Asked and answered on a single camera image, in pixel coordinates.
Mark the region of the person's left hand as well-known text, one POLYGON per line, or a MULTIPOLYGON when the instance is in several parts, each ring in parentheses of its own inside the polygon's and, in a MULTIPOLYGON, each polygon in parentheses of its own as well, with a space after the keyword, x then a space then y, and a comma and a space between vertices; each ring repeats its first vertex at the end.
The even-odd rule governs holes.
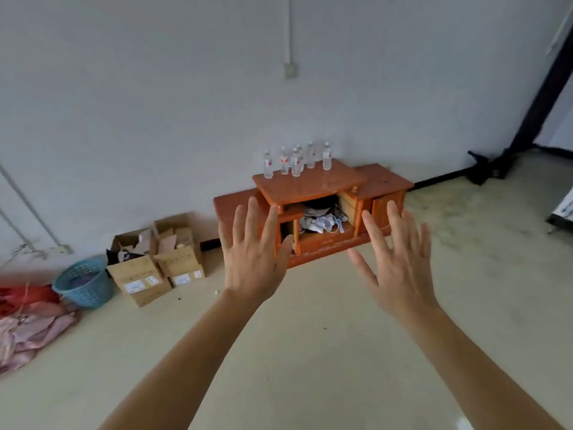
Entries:
POLYGON ((236 208, 232 223, 233 246, 225 263, 225 289, 241 300, 261 304, 283 281, 287 269, 277 269, 278 208, 269 209, 258 241, 246 244, 247 206, 236 208))

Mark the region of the person's right hand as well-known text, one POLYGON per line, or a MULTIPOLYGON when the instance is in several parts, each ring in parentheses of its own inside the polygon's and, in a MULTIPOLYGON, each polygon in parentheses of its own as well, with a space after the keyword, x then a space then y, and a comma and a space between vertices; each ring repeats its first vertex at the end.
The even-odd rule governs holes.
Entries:
POLYGON ((362 220, 375 254, 377 287, 367 287, 376 303, 401 323, 426 313, 440 311, 434 292, 430 264, 417 263, 419 227, 410 211, 399 211, 408 224, 409 244, 404 251, 395 251, 386 241, 370 213, 362 220))

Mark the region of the person's left forearm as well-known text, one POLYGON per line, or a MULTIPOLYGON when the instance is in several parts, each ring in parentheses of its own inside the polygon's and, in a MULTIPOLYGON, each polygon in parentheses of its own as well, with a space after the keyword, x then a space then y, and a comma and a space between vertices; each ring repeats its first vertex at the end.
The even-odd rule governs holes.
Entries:
POLYGON ((269 296, 225 289, 98 430, 188 430, 226 355, 269 296))

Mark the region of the person's right forearm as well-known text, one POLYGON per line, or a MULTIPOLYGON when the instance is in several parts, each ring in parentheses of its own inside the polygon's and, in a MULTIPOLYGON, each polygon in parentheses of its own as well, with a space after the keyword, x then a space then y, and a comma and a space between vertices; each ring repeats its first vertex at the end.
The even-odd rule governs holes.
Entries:
POLYGON ((440 307, 398 312, 474 430, 565 430, 440 307))

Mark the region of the small labelled cardboard box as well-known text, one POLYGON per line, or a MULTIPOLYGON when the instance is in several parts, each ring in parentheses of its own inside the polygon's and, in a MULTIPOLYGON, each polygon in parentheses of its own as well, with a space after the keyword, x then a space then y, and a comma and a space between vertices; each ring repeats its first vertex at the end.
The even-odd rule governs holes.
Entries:
POLYGON ((156 254, 154 258, 173 287, 207 278, 200 245, 195 238, 189 244, 179 244, 169 252, 156 254))

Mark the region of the black baseboard strip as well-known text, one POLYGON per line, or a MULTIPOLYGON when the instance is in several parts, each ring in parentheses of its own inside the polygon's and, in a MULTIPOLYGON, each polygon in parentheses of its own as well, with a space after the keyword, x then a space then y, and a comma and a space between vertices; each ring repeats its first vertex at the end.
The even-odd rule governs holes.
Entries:
POLYGON ((467 176, 467 174, 471 168, 472 168, 472 166, 467 167, 467 168, 463 168, 462 170, 454 171, 451 173, 446 173, 446 174, 439 175, 439 176, 436 176, 436 177, 433 177, 430 179, 416 182, 416 183, 414 183, 414 186, 408 190, 408 192, 419 190, 421 188, 430 187, 433 185, 437 185, 437 184, 440 184, 443 182, 447 182, 449 180, 454 180, 456 178, 465 177, 465 176, 467 176))

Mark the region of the orange wooden cabinet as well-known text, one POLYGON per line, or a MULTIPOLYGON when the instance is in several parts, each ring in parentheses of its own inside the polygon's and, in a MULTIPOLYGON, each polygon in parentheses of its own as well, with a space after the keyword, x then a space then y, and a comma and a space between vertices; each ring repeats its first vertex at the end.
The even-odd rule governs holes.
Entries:
POLYGON ((387 203, 395 202, 401 212, 406 193, 414 188, 412 182, 377 163, 351 168, 338 159, 332 160, 332 168, 328 171, 317 163, 298 177, 276 172, 271 179, 264 178, 262 174, 254 175, 253 181, 253 189, 214 198, 217 218, 232 237, 236 208, 240 205, 247 207, 249 198, 254 197, 260 207, 258 233, 261 234, 269 208, 278 206, 275 249, 287 235, 294 235, 289 268, 369 242, 362 220, 363 211, 368 211, 383 234, 389 236, 387 203), (332 203, 338 207, 347 217, 347 221, 342 223, 342 231, 304 231, 300 220, 310 203, 332 203))

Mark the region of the group of clear water bottles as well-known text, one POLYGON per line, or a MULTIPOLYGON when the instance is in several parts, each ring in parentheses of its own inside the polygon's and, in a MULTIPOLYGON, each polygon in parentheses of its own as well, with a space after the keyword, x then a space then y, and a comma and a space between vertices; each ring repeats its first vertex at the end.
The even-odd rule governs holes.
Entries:
POLYGON ((281 147, 278 161, 278 172, 281 175, 299 177, 306 168, 312 170, 319 165, 323 171, 330 171, 333 167, 332 145, 330 142, 318 145, 309 142, 306 147, 297 144, 292 150, 281 147))

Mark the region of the large open cardboard box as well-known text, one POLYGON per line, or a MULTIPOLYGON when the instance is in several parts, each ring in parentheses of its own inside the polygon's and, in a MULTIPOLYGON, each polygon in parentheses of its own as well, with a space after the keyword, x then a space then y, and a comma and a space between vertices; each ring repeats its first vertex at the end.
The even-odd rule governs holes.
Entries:
POLYGON ((150 228, 114 237, 106 251, 107 271, 119 290, 138 307, 144 307, 172 291, 156 259, 158 242, 150 228))

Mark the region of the black folded stand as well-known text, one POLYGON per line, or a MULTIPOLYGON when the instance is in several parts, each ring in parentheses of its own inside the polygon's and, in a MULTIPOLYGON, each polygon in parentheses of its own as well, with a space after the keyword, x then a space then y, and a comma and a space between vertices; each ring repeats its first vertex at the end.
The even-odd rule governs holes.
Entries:
POLYGON ((487 180, 494 178, 504 180, 515 164, 517 157, 509 149, 495 158, 468 151, 476 163, 466 173, 466 178, 474 185, 482 186, 487 180))

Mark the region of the white board on stand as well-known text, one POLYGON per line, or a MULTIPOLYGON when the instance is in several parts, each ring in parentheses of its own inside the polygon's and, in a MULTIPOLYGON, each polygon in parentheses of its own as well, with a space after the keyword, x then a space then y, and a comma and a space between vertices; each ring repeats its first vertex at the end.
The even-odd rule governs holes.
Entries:
POLYGON ((565 231, 573 235, 573 186, 547 217, 546 223, 549 225, 546 233, 548 235, 556 231, 565 231))

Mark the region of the red plastic bag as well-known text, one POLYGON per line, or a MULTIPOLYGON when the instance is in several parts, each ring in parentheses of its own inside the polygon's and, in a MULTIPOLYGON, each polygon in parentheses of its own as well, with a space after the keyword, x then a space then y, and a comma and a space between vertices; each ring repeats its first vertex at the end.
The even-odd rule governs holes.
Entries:
POLYGON ((0 287, 0 319, 36 303, 59 303, 60 297, 50 285, 0 287))

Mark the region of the pink cloth pile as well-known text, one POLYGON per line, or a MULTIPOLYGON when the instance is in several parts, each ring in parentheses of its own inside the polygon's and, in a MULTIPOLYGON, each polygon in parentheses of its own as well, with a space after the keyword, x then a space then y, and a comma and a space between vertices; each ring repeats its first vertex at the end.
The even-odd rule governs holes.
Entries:
POLYGON ((28 304, 0 317, 0 377, 30 363, 79 319, 77 310, 51 302, 28 304))

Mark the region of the black door frame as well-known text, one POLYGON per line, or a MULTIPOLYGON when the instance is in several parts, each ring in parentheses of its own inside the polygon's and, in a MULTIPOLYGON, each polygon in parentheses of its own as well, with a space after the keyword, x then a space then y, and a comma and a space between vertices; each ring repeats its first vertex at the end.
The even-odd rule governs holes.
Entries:
POLYGON ((573 74, 573 26, 564 40, 554 63, 536 94, 505 155, 514 155, 531 148, 543 124, 573 74))

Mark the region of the grey wall pipes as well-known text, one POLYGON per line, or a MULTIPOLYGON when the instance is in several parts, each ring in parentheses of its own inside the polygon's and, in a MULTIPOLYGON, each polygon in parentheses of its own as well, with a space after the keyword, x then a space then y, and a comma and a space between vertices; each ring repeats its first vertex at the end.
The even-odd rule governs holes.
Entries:
POLYGON ((0 221, 20 240, 18 248, 13 250, 14 257, 22 255, 47 260, 75 253, 46 221, 1 160, 0 221))

